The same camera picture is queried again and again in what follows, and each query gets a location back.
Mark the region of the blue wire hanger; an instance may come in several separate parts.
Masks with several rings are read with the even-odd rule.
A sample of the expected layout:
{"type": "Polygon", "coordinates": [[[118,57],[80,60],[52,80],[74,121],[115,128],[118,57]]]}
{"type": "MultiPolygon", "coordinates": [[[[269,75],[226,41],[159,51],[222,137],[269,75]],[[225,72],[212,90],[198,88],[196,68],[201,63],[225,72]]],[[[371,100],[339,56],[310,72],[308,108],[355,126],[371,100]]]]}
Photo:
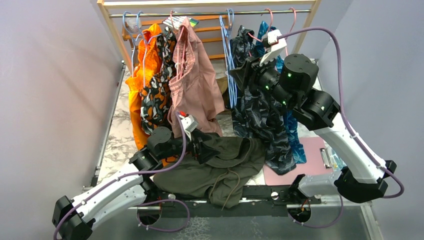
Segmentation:
{"type": "Polygon", "coordinates": [[[226,10],[227,12],[227,22],[228,26],[225,26],[223,17],[219,17],[219,23],[221,28],[222,44],[224,50],[224,60],[226,65],[226,75],[228,80],[228,95],[229,95],[229,105],[230,109],[233,109],[237,104],[237,85],[234,78],[230,75],[230,70],[232,70],[235,65],[233,61],[233,56],[231,53],[230,37],[233,28],[234,21],[234,11],[232,8],[226,10]]]}

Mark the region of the olive green shorts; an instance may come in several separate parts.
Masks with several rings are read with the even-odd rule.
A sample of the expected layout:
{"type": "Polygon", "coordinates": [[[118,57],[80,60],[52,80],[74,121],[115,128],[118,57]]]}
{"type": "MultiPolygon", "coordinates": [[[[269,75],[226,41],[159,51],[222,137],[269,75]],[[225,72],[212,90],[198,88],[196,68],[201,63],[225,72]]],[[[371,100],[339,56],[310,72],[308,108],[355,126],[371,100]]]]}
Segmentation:
{"type": "Polygon", "coordinates": [[[265,164],[266,147],[260,139],[223,136],[206,144],[220,154],[204,164],[186,155],[177,167],[156,173],[155,185],[166,192],[194,197],[211,189],[213,196],[223,199],[242,189],[265,164]]]}

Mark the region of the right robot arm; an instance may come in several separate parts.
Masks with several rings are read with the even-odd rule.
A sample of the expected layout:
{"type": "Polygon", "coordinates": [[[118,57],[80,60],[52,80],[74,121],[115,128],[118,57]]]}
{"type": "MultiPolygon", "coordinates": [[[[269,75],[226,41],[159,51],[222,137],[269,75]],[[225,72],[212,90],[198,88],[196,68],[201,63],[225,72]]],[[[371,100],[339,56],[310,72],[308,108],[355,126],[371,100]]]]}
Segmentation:
{"type": "Polygon", "coordinates": [[[327,92],[314,88],[319,67],[303,54],[290,54],[283,61],[281,71],[275,61],[248,57],[229,74],[240,90],[264,91],[282,105],[309,131],[320,136],[345,162],[341,170],[321,175],[298,175],[288,190],[289,199],[300,204],[316,195],[340,195],[354,203],[385,198],[386,178],[397,165],[383,160],[359,136],[351,134],[347,126],[335,125],[341,116],[340,105],[327,92]]]}

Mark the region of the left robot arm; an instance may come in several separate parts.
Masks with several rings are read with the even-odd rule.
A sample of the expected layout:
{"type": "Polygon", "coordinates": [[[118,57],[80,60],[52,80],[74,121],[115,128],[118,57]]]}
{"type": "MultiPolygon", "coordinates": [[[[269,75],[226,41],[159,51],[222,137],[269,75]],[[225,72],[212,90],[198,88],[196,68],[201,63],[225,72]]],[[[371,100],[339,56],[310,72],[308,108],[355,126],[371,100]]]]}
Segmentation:
{"type": "Polygon", "coordinates": [[[87,240],[102,223],[138,204],[152,205],[157,200],[156,186],[150,176],[163,171],[162,161],[192,153],[204,163],[219,154],[206,143],[219,137],[199,129],[174,137],[167,127],[156,128],[146,145],[119,171],[102,183],[75,197],[60,197],[54,206],[52,224],[55,240],[87,240]]]}

